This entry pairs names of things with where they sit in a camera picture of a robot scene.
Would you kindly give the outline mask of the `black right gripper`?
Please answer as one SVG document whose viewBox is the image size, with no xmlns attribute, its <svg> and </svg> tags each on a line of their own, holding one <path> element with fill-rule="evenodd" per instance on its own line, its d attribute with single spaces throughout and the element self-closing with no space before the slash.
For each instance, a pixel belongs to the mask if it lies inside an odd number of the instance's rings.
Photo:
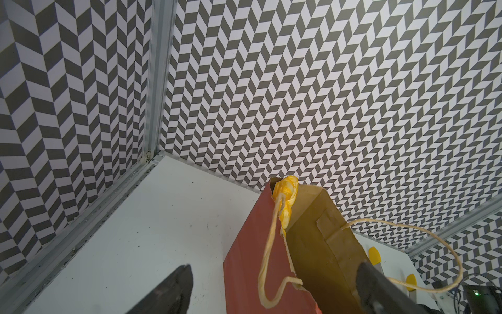
<svg viewBox="0 0 502 314">
<path fill-rule="evenodd" d="M 467 302 L 464 313 L 501 314 L 501 288 L 493 286 L 464 285 Z"/>
</svg>

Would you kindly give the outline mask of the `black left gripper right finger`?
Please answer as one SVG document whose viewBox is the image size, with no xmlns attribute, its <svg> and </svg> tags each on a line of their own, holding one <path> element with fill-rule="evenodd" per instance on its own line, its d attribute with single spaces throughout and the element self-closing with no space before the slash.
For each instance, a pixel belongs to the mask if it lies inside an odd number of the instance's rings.
<svg viewBox="0 0 502 314">
<path fill-rule="evenodd" d="M 369 262 L 359 265 L 356 288 L 366 313 L 426 313 Z"/>
</svg>

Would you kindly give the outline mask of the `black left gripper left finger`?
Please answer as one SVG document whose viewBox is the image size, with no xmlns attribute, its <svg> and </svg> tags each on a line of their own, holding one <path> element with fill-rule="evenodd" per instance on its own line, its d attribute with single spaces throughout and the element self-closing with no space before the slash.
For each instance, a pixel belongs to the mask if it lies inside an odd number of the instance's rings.
<svg viewBox="0 0 502 314">
<path fill-rule="evenodd" d="M 133 306 L 127 314 L 188 313 L 192 290 L 191 265 L 181 265 Z"/>
</svg>

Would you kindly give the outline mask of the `yellow metal tongs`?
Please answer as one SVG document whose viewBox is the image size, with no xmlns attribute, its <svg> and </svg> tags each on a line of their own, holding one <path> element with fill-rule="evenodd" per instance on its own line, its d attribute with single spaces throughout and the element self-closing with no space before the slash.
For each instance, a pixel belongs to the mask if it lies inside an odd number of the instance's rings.
<svg viewBox="0 0 502 314">
<path fill-rule="evenodd" d="M 383 268 L 382 268 L 382 260 L 380 256 L 380 252 L 376 247 L 370 247 L 368 250 L 369 253 L 369 260 L 371 264 L 381 273 L 383 274 Z M 417 286 L 417 279 L 414 274 L 410 274 L 407 276 L 405 280 L 406 284 L 409 285 L 414 285 Z"/>
</svg>

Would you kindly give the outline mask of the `red paper bag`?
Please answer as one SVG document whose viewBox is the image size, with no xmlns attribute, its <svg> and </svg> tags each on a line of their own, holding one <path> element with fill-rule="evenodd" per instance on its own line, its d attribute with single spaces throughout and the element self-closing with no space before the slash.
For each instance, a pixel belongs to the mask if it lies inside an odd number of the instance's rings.
<svg viewBox="0 0 502 314">
<path fill-rule="evenodd" d="M 366 313 L 356 274 L 361 263 L 371 262 L 352 223 L 323 188 L 299 183 L 283 232 L 273 199 L 282 179 L 265 185 L 224 259 L 227 312 Z M 386 278 L 414 302 L 409 293 L 417 286 Z"/>
</svg>

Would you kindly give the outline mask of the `twisted braided bread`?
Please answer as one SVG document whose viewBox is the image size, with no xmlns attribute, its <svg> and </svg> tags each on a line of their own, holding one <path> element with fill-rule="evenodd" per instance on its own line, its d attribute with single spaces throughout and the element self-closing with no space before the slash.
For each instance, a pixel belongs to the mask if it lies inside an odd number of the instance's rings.
<svg viewBox="0 0 502 314">
<path fill-rule="evenodd" d="M 298 178 L 290 175 L 276 183 L 273 199 L 278 204 L 278 218 L 283 232 L 286 231 L 292 218 L 292 206 L 295 204 L 299 189 Z"/>
</svg>

